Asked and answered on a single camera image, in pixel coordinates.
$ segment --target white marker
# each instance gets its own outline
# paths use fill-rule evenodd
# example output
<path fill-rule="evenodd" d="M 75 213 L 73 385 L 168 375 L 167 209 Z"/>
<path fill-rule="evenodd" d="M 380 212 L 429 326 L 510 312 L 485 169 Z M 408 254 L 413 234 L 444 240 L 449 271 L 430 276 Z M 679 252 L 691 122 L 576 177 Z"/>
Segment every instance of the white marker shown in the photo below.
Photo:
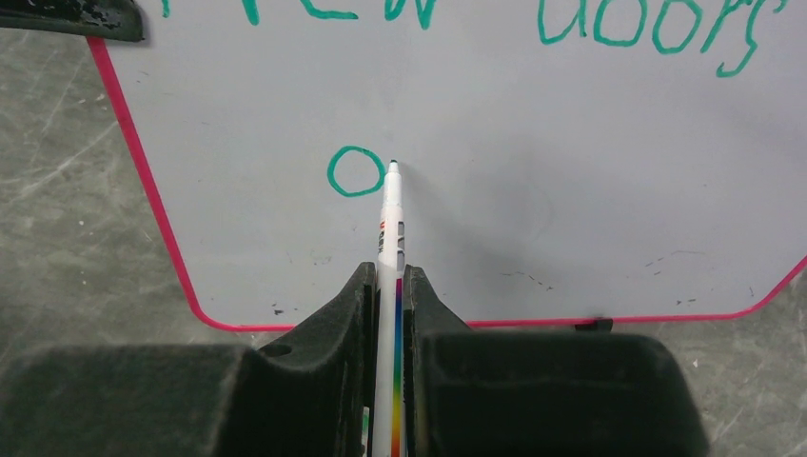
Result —
<path fill-rule="evenodd" d="M 398 172 L 398 162 L 393 160 L 384 178 L 376 271 L 379 326 L 373 430 L 370 437 L 372 457 L 406 455 L 403 403 L 404 325 L 401 311 L 405 265 L 401 174 Z"/>

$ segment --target gray floor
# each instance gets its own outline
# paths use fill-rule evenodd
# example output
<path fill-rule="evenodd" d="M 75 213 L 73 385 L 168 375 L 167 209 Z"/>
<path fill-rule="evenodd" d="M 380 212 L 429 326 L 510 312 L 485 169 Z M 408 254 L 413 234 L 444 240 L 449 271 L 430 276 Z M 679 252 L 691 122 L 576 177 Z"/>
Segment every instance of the gray floor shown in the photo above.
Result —
<path fill-rule="evenodd" d="M 676 354 L 716 456 L 807 456 L 807 281 L 714 323 L 622 326 Z M 190 313 L 86 43 L 0 30 L 0 369 L 62 343 L 259 345 Z"/>

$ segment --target green handwriting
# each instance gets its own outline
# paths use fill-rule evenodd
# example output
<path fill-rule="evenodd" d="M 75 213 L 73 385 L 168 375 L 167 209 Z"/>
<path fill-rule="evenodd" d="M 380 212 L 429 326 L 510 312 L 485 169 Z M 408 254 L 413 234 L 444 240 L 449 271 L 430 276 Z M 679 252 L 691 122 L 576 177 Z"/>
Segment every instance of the green handwriting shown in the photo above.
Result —
<path fill-rule="evenodd" d="M 661 24 L 664 22 L 664 18 L 667 17 L 667 12 L 670 10 L 670 5 L 673 3 L 683 3 L 684 5 L 689 8 L 689 10 L 695 14 L 695 23 L 692 25 L 692 28 L 689 30 L 689 34 L 686 35 L 686 38 L 683 39 L 680 45 L 674 48 L 667 48 L 661 43 L 661 37 L 659 33 L 661 32 Z M 703 9 L 695 3 L 695 0 L 664 0 L 664 4 L 661 5 L 661 12 L 659 12 L 659 17 L 656 19 L 656 25 L 653 26 L 653 44 L 656 45 L 656 50 L 658 50 L 662 54 L 677 54 L 684 50 L 689 42 L 695 38 L 695 33 L 698 32 L 698 27 L 700 27 L 700 21 L 703 19 Z"/>
<path fill-rule="evenodd" d="M 415 0 L 415 6 L 418 9 L 418 21 L 420 21 L 421 29 L 423 30 L 428 30 L 431 25 L 431 15 L 434 12 L 434 3 L 436 1 L 426 0 L 426 6 L 424 7 L 421 0 Z M 384 0 L 384 19 L 387 21 L 398 19 L 401 11 L 404 10 L 404 5 L 406 5 L 406 0 Z"/>
<path fill-rule="evenodd" d="M 586 34 L 586 32 L 585 32 L 585 2 L 586 2 L 586 0 L 580 0 L 580 2 L 581 2 L 581 5 L 578 8 L 578 12 L 577 12 L 577 14 L 575 14 L 575 17 L 572 18 L 572 22 L 569 24 L 569 27 L 563 29 L 561 34 L 555 35 L 552 38 L 549 38 L 549 37 L 546 36 L 546 27 L 545 27 L 545 25 L 543 23 L 543 15 L 544 15 L 544 10 L 546 8 L 546 5 L 545 5 L 546 0 L 541 0 L 541 2 L 538 4 L 538 36 L 540 37 L 542 43 L 544 43 L 545 45 L 551 45 L 552 43 L 559 42 L 560 40 L 565 38 L 566 35 L 568 35 L 570 31 L 572 31 L 572 29 L 575 27 L 576 22 L 578 23 L 578 27 L 580 27 L 581 37 L 584 38 L 584 37 L 588 36 Z"/>
<path fill-rule="evenodd" d="M 342 186 L 339 185 L 339 183 L 336 182 L 336 176 L 335 176 L 336 166 L 337 166 L 337 164 L 339 164 L 339 160 L 342 159 L 342 157 L 344 157 L 345 154 L 347 154 L 348 152 L 351 152 L 352 150 L 360 152 L 360 153 L 366 155 L 367 157 L 369 157 L 373 161 L 373 163 L 376 165 L 376 168 L 378 168 L 379 179 L 378 179 L 378 182 L 376 182 L 375 186 L 373 186 L 372 188 L 367 188 L 367 189 L 364 189 L 364 190 L 358 190 L 358 191 L 355 191 L 355 192 L 348 192 L 347 190 L 343 189 Z M 386 170 L 384 169 L 384 162 L 382 162 L 381 159 L 379 158 L 379 156 L 376 155 L 375 152 L 373 152 L 372 150 L 360 148 L 358 146 L 345 146 L 344 148 L 339 149 L 339 151 L 336 153 L 336 155 L 334 155 L 330 159 L 330 163 L 328 163 L 327 177 L 328 177 L 328 183 L 330 183 L 330 186 L 333 187 L 334 190 L 339 192 L 342 196 L 345 196 L 345 197 L 361 197 L 362 195 L 367 195 L 368 193 L 375 192 L 376 190 L 380 189 L 384 185 L 385 172 L 386 172 Z"/>
<path fill-rule="evenodd" d="M 757 0 L 754 7 L 751 8 L 751 14 L 748 16 L 748 23 L 745 25 L 745 44 L 748 45 L 748 52 L 745 53 L 745 56 L 739 62 L 737 67 L 734 70 L 726 71 L 726 63 L 722 62 L 718 67 L 717 75 L 718 78 L 731 78 L 733 76 L 737 76 L 741 71 L 745 69 L 745 66 L 748 65 L 748 62 L 751 61 L 751 57 L 757 52 L 757 48 L 759 45 L 757 41 L 754 39 L 754 24 L 757 22 L 757 16 L 759 16 L 759 10 L 762 9 L 762 6 L 765 5 L 767 0 Z M 706 39 L 706 42 L 703 43 L 703 47 L 700 48 L 700 52 L 706 52 L 709 50 L 709 47 L 712 46 L 712 42 L 715 41 L 715 35 L 723 26 L 723 21 L 725 20 L 726 16 L 730 13 L 736 11 L 741 4 L 751 5 L 752 0 L 738 0 L 734 5 L 732 5 L 731 0 L 724 0 L 723 3 L 723 10 L 720 12 L 720 17 L 715 25 L 712 27 L 712 31 L 709 32 L 709 37 Z M 774 9 L 774 14 L 780 13 L 784 8 L 787 6 L 788 0 L 779 0 L 779 6 Z"/>
<path fill-rule="evenodd" d="M 300 2 L 303 3 L 305 12 L 317 19 L 359 19 L 359 15 L 355 12 L 320 10 L 311 3 L 311 0 L 300 0 Z"/>
<path fill-rule="evenodd" d="M 622 48 L 631 47 L 639 42 L 641 33 L 644 31 L 644 22 L 647 20 L 647 0 L 639 0 L 639 6 L 641 7 L 639 27 L 636 30 L 636 34 L 630 40 L 612 40 L 611 38 L 602 36 L 602 30 L 600 30 L 600 27 L 602 27 L 602 17 L 605 14 L 605 9 L 607 9 L 608 5 L 613 1 L 614 0 L 602 0 L 600 7 L 597 8 L 597 16 L 594 18 L 594 41 L 599 41 L 608 46 L 619 46 Z"/>
<path fill-rule="evenodd" d="M 261 22 L 261 16 L 258 14 L 258 4 L 256 0 L 241 0 L 244 3 L 244 12 L 246 13 L 246 20 L 249 24 L 257 26 Z"/>

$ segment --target white surface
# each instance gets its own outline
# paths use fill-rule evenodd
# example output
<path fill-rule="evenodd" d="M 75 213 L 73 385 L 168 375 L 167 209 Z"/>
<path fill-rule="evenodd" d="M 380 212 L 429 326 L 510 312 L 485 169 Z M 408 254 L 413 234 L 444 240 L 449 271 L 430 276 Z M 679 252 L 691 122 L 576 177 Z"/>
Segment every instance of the white surface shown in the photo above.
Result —
<path fill-rule="evenodd" d="M 391 22 L 381 1 L 317 4 L 355 21 L 263 2 L 257 27 L 237 1 L 175 2 L 169 18 L 141 3 L 149 46 L 109 52 L 221 323 L 296 324 L 375 258 L 381 193 L 345 198 L 326 179 L 346 145 L 401 163 L 407 262 L 466 320 L 733 313 L 807 253 L 805 2 L 762 6 L 733 78 L 716 70 L 748 51 L 751 8 L 700 53 L 719 1 L 700 1 L 672 55 L 653 45 L 654 0 L 630 48 L 593 39 L 599 1 L 586 38 L 550 46 L 535 0 L 439 0 L 428 30 L 413 0 Z M 547 2 L 548 34 L 574 3 Z M 629 38 L 639 10 L 613 2 L 603 34 Z M 661 36 L 692 23 L 674 3 Z M 358 190 L 378 174 L 351 152 L 336 177 Z"/>

